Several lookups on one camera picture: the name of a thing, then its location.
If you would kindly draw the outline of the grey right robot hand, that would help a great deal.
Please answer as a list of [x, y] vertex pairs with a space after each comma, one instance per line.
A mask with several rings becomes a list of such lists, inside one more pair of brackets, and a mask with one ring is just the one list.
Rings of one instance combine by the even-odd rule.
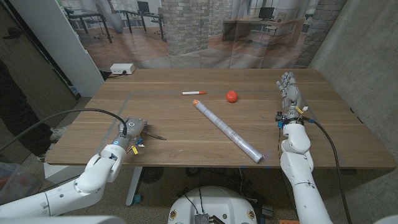
[[285, 72], [281, 81], [276, 82], [282, 95], [282, 114], [284, 119], [297, 119], [302, 113], [301, 92], [297, 86], [293, 72]]

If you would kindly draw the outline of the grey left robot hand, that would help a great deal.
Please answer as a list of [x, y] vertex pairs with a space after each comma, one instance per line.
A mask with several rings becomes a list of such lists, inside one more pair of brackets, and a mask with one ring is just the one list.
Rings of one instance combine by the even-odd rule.
[[126, 151], [131, 145], [138, 146], [142, 144], [141, 132], [147, 125], [146, 119], [128, 117], [126, 119], [127, 133], [123, 134], [124, 125], [120, 123], [118, 126], [119, 132], [115, 137], [113, 144], [118, 145]]

